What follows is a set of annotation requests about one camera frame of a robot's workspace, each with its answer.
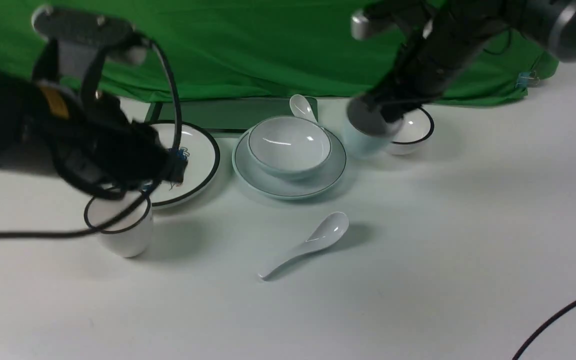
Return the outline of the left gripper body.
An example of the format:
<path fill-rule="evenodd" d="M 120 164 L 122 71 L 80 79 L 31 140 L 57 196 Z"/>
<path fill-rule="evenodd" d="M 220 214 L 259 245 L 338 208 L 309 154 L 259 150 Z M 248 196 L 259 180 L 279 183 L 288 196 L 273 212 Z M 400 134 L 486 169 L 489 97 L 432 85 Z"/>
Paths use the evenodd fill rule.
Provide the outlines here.
<path fill-rule="evenodd" d="M 43 5 L 30 17 L 46 42 L 31 80 L 46 100 L 50 120 L 35 120 L 57 175 L 96 198 L 119 200 L 128 191 L 162 182 L 182 182 L 188 160 L 181 145 L 181 107 L 176 104 L 171 145 L 153 126 L 131 121 L 114 95 L 99 83 L 109 60 L 139 66 L 149 51 L 158 56 L 174 100 L 173 71 L 155 39 L 130 21 L 73 7 Z"/>

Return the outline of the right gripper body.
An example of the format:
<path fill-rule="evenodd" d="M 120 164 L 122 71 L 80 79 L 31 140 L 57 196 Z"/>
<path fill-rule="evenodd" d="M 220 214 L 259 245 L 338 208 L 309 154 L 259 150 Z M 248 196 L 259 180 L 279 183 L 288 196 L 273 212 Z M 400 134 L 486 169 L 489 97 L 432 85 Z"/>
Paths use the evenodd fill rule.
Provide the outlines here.
<path fill-rule="evenodd" d="M 416 30 L 398 50 L 393 68 L 347 106 L 350 125 L 368 136 L 386 137 L 398 122 L 438 100 L 489 41 L 489 19 L 439 14 L 432 29 Z"/>

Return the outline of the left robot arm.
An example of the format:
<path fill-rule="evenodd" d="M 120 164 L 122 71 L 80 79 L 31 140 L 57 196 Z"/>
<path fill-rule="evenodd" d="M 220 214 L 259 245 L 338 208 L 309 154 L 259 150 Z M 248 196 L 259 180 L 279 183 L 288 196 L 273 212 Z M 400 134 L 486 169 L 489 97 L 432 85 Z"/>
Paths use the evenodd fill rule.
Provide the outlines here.
<path fill-rule="evenodd" d="M 45 41 L 30 79 L 0 71 L 0 169 L 60 177 L 111 201 L 182 182 L 181 134 L 163 145 L 153 126 L 130 121 L 119 98 L 99 89 L 108 60 L 139 66 L 153 51 L 176 95 L 158 44 L 128 19 L 75 7 L 39 6 L 30 23 Z"/>

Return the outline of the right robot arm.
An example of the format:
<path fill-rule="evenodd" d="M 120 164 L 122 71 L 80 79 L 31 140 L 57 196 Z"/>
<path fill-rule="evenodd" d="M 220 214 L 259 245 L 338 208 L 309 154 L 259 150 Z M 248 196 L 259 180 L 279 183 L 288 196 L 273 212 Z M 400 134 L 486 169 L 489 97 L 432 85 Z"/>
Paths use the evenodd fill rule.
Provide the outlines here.
<path fill-rule="evenodd" d="M 355 12 L 352 36 L 365 40 L 399 27 L 407 40 L 393 67 L 347 106 L 354 128 L 387 137 L 405 114 L 438 100 L 491 38 L 507 30 L 561 62 L 576 62 L 576 0 L 379 0 Z"/>

